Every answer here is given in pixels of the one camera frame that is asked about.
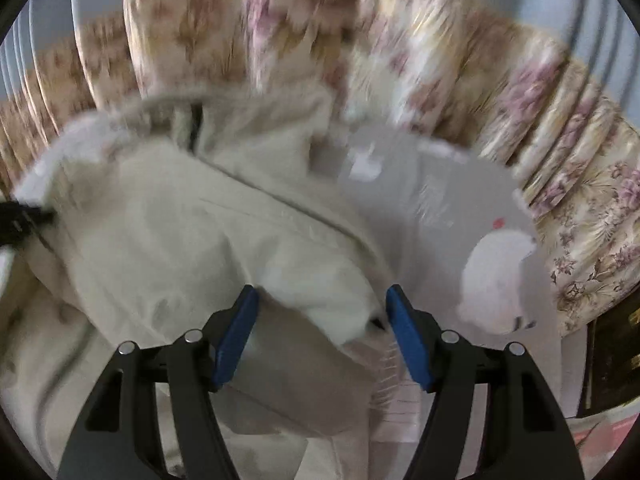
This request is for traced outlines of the beige hooded jacket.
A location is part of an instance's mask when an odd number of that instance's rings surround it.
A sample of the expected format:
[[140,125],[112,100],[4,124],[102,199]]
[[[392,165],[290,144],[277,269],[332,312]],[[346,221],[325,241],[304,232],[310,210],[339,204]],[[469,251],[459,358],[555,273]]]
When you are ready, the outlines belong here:
[[124,341],[170,344],[260,312],[215,396],[244,479],[363,479],[390,269],[310,154],[332,140],[320,84],[131,100],[70,122],[14,190],[55,222],[1,258],[1,395],[47,472]]

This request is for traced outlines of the black glass door cabinet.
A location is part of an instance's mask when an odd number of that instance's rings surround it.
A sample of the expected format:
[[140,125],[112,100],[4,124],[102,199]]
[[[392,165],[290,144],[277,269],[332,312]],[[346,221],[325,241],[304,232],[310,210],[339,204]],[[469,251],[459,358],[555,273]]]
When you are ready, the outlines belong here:
[[639,396],[639,291],[588,325],[584,384],[577,416],[587,417]]

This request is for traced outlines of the grey patterned bed sheet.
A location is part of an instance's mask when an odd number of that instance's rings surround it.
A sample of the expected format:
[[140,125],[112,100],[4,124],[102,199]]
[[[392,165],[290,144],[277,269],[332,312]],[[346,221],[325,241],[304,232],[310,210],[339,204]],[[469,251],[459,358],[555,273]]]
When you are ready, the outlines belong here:
[[552,392],[561,337],[544,255],[506,167],[444,141],[367,126],[311,155],[366,222],[413,307],[472,344],[522,344]]

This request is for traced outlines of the blue floral curtain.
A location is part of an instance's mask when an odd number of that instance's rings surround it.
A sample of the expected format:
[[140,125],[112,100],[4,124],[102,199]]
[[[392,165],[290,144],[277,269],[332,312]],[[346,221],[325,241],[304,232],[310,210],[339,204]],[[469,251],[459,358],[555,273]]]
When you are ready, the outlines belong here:
[[85,110],[318,78],[511,169],[564,334],[639,288],[639,20],[624,0],[25,0],[1,36],[1,188]]

